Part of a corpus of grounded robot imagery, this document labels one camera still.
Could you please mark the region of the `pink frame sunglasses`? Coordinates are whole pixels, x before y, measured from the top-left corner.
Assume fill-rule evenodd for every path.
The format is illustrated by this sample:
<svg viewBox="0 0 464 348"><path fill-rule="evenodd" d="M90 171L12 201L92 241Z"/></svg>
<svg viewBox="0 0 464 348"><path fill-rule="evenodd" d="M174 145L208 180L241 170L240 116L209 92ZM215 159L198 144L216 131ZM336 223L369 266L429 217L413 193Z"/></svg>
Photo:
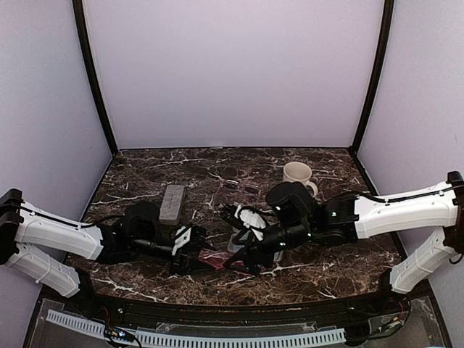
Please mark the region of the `pink frame sunglasses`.
<svg viewBox="0 0 464 348"><path fill-rule="evenodd" d="M230 252L212 251L202 249L199 253L199 260L206 263L216 270L229 270L242 275L249 275L248 270L244 267L241 260L235 262L230 267L225 266L225 262L233 256Z"/></svg>

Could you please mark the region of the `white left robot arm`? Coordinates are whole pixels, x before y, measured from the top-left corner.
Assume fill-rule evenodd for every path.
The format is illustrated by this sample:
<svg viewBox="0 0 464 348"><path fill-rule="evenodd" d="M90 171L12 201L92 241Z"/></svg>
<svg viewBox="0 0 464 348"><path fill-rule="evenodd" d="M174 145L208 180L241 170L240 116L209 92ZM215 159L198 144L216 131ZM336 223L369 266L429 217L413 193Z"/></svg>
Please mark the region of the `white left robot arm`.
<svg viewBox="0 0 464 348"><path fill-rule="evenodd" d="M87 316L102 311L87 272L66 266L42 246L76 254L104 265L114 265L146 254L170 262L170 272L184 275L206 264L200 253L210 245L205 229L188 224L170 235L162 232L160 208L151 202L127 207L123 215L109 215L80 223L44 212L27 203L12 188L1 196L1 263L30 276L61 296L73 298Z"/></svg>

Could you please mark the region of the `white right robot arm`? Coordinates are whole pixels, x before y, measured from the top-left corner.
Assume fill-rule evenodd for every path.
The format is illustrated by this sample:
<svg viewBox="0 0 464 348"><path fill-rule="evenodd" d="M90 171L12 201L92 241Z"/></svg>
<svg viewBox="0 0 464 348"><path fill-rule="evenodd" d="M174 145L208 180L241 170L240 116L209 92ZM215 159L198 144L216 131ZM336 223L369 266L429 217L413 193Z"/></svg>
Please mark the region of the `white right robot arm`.
<svg viewBox="0 0 464 348"><path fill-rule="evenodd" d="M238 230L241 248L225 268L259 275L277 252L311 243L326 247L355 243L384 233L432 227L433 233L406 260L386 272L388 283L370 299L370 308L386 314L456 254L463 254L463 178L458 171L435 186L389 196L350 191L318 204L303 183L282 182L265 197L278 223L250 206L224 206L221 218Z"/></svg>

